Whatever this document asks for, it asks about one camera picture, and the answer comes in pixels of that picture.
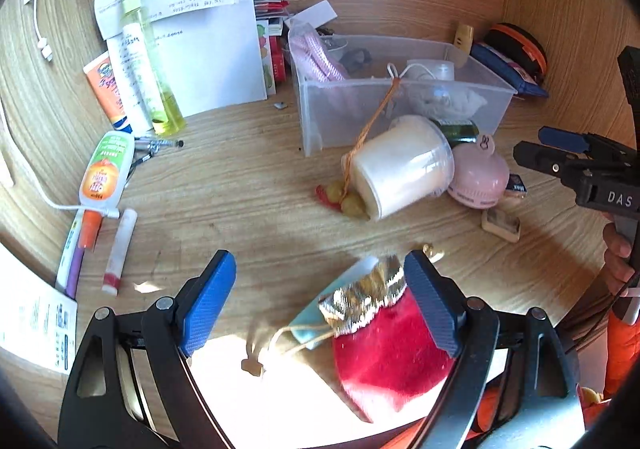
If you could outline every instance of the brown string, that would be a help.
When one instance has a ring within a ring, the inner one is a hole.
[[[349,190],[349,181],[351,179],[351,159],[353,159],[353,156],[358,152],[358,149],[360,149],[363,146],[364,141],[367,140],[367,135],[371,130],[371,126],[376,121],[376,119],[380,116],[380,114],[382,114],[382,112],[385,110],[386,105],[391,100],[391,97],[394,95],[394,92],[398,89],[399,85],[400,85],[400,77],[394,77],[394,80],[391,83],[391,87],[389,88],[388,92],[386,92],[385,98],[382,100],[382,102],[380,102],[378,109],[376,109],[376,112],[369,119],[369,122],[367,122],[365,127],[362,128],[362,131],[360,132],[360,135],[358,136],[358,139],[356,140],[356,143],[353,146],[353,149],[351,149],[351,151],[347,153],[347,156],[344,162],[344,187],[342,187],[342,195],[340,196],[340,203],[344,201],[344,199],[347,196],[347,191]]]

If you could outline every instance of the yellow bottle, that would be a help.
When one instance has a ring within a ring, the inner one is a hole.
[[[174,92],[162,71],[153,30],[140,0],[122,0],[122,37],[136,85],[158,136],[169,136],[185,126]]]

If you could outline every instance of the black cable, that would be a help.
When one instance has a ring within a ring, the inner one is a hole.
[[[572,350],[576,350],[580,348],[580,346],[591,336],[591,334],[593,334],[594,331],[596,331],[597,327],[600,326],[602,321],[604,321],[604,318],[609,314],[614,304],[616,304],[616,301],[618,301],[618,299],[620,299],[620,296],[622,296],[622,292],[629,287],[636,286],[638,284],[638,281],[640,281],[640,270],[634,272],[634,275],[631,276],[624,285],[622,285],[622,288],[618,290],[618,293],[613,298],[613,301],[610,302],[609,306],[607,306],[607,308],[604,310],[602,315],[600,315],[600,317],[595,322],[595,324],[591,328],[589,328],[589,331],[587,333],[585,333],[582,337],[580,337],[577,341],[575,341],[573,346],[571,346],[568,350],[566,350],[564,354],[566,355]]]

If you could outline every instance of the orange bottle cap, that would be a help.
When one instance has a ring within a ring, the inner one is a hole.
[[[102,215],[95,210],[86,210],[82,216],[82,227],[78,238],[78,247],[93,250],[95,239],[98,237]]]

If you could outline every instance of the white plastic cup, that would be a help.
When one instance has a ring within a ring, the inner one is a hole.
[[[406,71],[405,77],[411,80],[455,80],[455,66],[451,61],[442,61],[439,59],[412,59],[406,62],[407,66],[411,64],[421,64],[431,72],[420,66],[413,66]]]
[[[374,221],[425,196],[440,196],[453,173],[447,139],[419,115],[396,118],[388,131],[366,142],[351,160],[351,185]]]

